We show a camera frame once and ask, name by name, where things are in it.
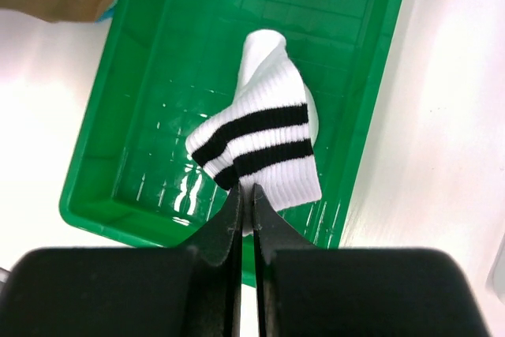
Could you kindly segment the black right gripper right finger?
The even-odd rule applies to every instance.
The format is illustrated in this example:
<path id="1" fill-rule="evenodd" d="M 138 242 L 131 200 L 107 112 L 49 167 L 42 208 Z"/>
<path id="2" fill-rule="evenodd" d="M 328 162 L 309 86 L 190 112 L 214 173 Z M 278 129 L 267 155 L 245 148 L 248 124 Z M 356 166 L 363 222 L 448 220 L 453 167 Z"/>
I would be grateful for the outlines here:
<path id="1" fill-rule="evenodd" d="M 458 265 L 434 249 L 321 249 L 255 185 L 262 336 L 486 336 Z"/>

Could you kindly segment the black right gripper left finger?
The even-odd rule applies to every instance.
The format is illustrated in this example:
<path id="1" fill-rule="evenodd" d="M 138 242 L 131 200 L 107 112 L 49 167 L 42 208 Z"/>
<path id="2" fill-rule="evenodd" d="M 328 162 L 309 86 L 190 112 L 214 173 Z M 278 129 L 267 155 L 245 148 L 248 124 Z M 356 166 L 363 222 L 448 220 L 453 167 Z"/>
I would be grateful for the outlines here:
<path id="1" fill-rule="evenodd" d="M 4 336 L 236 336 L 243 194 L 172 248 L 27 253 L 1 293 Z"/>

